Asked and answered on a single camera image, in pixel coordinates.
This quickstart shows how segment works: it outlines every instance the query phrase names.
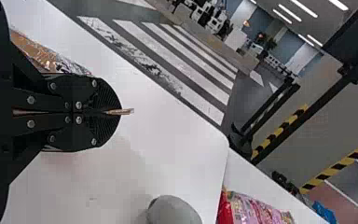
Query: crosswalk stripe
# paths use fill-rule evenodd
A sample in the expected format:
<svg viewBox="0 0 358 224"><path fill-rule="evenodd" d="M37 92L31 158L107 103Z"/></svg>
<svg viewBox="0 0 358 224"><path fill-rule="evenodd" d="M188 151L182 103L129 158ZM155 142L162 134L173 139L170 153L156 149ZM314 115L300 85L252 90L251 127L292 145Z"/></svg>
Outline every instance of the crosswalk stripe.
<svg viewBox="0 0 358 224"><path fill-rule="evenodd" d="M155 52L163 57L168 63L175 66L180 70L184 75L188 76L191 80L209 92L217 100L222 102L224 105L227 105L228 94L216 87L210 80L197 72L194 68L185 63L182 59L177 57L175 54L170 52L168 49L163 47L158 41L148 35L145 31L139 28L132 21L119 21L114 20L119 26L124 30L136 37L140 42L146 45L148 48L152 49Z"/></svg>
<svg viewBox="0 0 358 224"><path fill-rule="evenodd" d="M260 86L264 87L263 78L255 71L252 71L250 74L251 79L257 82Z"/></svg>
<svg viewBox="0 0 358 224"><path fill-rule="evenodd" d="M186 35L188 38L190 38L191 40L193 40L194 42L196 42L200 47L202 47L203 49L205 49L206 51L208 51L210 54L212 54L215 58L219 59L222 63L224 63L229 69L231 69L232 71L234 71L235 73L238 72L238 69L236 67L234 67L231 63L229 63L228 61L226 61L226 59L220 57L220 55L216 54L213 50L211 50L210 48L208 48L207 46L205 46L204 44L202 44L196 37L194 37L193 35L189 34L185 29L183 29L182 27L176 25L175 26L176 29L178 29L180 32L182 32L182 34Z"/></svg>
<svg viewBox="0 0 358 224"><path fill-rule="evenodd" d="M193 52L188 50L186 47L178 43L175 39L173 39L170 35L165 33L163 30L157 27L156 24L150 23L150 22L144 22L144 25L149 28L151 31L153 31L156 35L164 39L167 43L169 43L171 46L176 48L179 52L183 53L188 59L196 63L199 67L201 67L205 72L210 74L212 77L223 83L226 87L228 87L230 90L234 86L234 83L230 80L228 80L226 77L222 76L220 73L218 73L216 70L214 70L209 64L207 64L205 61L203 61L201 58L199 58L197 55L195 55Z"/></svg>
<svg viewBox="0 0 358 224"><path fill-rule="evenodd" d="M191 105L195 106L202 114L211 119L216 124L220 125L222 123L224 113L217 109L214 105L206 101L195 91L190 89L186 84L184 84L181 80L179 80L176 76L168 72L161 65L156 63L150 57L145 55L142 51L138 50L131 42L127 39L119 35L116 31L114 31L111 27L106 25L103 21L98 18L89 18L89 17L78 17L81 21L86 23L91 29L93 29L96 33L101 35L108 42L115 44L124 45L124 49L126 50L126 54L131 56L133 60L145 66L153 66L157 67L157 70L160 73L152 73L155 76L163 76L166 77L167 82L175 86L175 90L179 91L181 97L183 97L187 102Z"/></svg>
<svg viewBox="0 0 358 224"><path fill-rule="evenodd" d="M214 64L215 66L217 66L219 69L221 69L223 72L225 72L227 75L229 75L232 78L235 78L235 74L232 73L230 70L228 70L227 68L225 68L225 66L223 66L220 62L218 62L217 60L215 60L213 57L209 56L209 54L205 53L204 50L200 49L197 45L193 44L191 41L189 41L187 38L185 38L184 36L182 36L181 34L179 34L179 32L177 32L175 29L173 29L170 25L168 24L162 24L161 26L163 26L165 29L167 29L169 32L171 32L171 34L177 36L180 40L182 40L185 44L187 44L189 47L191 47L192 49L194 49L196 52L198 52L202 57L204 57L206 60L208 60L209 62L211 62L212 64Z"/></svg>
<svg viewBox="0 0 358 224"><path fill-rule="evenodd" d="M272 92L275 92L278 90L278 88L276 86L274 86L274 84L272 84L272 83L269 83L269 86L271 87Z"/></svg>
<svg viewBox="0 0 358 224"><path fill-rule="evenodd" d="M136 5L138 7L146 7L146 8L156 10L154 7L150 6L150 4L148 4L145 0L117 0L117 1L127 3L127 4Z"/></svg>

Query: plastic bag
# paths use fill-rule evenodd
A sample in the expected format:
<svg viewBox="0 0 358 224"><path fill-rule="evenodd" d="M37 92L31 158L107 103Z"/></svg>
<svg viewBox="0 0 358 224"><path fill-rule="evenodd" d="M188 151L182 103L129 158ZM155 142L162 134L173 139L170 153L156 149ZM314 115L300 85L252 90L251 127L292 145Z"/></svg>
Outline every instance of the plastic bag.
<svg viewBox="0 0 358 224"><path fill-rule="evenodd" d="M217 224L295 224L290 213L237 192L222 191Z"/></svg>

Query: yellow and black striped barrier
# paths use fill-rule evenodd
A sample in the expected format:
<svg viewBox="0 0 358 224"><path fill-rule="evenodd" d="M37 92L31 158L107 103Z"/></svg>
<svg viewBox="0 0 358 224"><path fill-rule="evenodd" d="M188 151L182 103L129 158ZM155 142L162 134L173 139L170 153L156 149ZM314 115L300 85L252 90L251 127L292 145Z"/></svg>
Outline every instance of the yellow and black striped barrier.
<svg viewBox="0 0 358 224"><path fill-rule="evenodd" d="M277 138L285 129L287 129L296 119L298 119L304 112L308 110L308 105L301 106L296 113L287 119L273 134L271 134L264 142L253 150L252 159L254 159L264 148Z"/></svg>
<svg viewBox="0 0 358 224"><path fill-rule="evenodd" d="M316 177L312 178L312 180L308 181L302 188L300 188L300 193L301 194L308 193L313 188L322 184L330 176L338 174L339 171L353 164L357 159L358 159L358 148L354 150L351 154L346 156L344 159L342 159L341 161L325 169Z"/></svg>

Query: gray object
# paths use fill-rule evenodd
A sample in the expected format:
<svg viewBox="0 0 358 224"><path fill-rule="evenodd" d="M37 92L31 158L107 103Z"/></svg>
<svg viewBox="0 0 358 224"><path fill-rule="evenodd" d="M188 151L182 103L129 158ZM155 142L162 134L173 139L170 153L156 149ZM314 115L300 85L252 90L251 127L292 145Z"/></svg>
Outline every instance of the gray object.
<svg viewBox="0 0 358 224"><path fill-rule="evenodd" d="M160 196L147 210L148 224L202 224L199 214L185 201L173 196Z"/></svg>

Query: colorful packaging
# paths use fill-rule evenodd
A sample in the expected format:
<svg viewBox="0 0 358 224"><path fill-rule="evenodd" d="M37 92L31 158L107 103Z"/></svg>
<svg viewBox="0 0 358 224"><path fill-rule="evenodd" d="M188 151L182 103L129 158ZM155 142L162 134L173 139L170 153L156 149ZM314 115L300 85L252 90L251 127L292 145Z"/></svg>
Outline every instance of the colorful packaging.
<svg viewBox="0 0 358 224"><path fill-rule="evenodd" d="M236 192L222 191L217 224L295 224L290 213Z"/></svg>

